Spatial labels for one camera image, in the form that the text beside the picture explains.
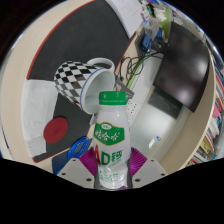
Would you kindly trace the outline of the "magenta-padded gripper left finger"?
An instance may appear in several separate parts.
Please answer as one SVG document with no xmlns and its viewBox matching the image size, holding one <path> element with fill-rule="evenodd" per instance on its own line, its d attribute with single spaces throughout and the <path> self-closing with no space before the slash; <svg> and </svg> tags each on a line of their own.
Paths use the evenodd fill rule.
<svg viewBox="0 0 224 224">
<path fill-rule="evenodd" d="M 79 159 L 70 159 L 58 176 L 78 186 L 93 189 L 97 171 L 98 164 L 94 150 L 90 148 Z"/>
</svg>

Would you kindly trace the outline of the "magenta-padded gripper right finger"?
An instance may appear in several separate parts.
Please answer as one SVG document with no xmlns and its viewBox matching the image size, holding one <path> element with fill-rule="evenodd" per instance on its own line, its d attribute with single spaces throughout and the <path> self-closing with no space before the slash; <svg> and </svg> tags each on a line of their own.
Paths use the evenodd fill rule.
<svg viewBox="0 0 224 224">
<path fill-rule="evenodd" d="M 129 189 L 144 187 L 167 175 L 167 172 L 155 159 L 147 159 L 140 151 L 131 148 L 127 185 Z"/>
</svg>

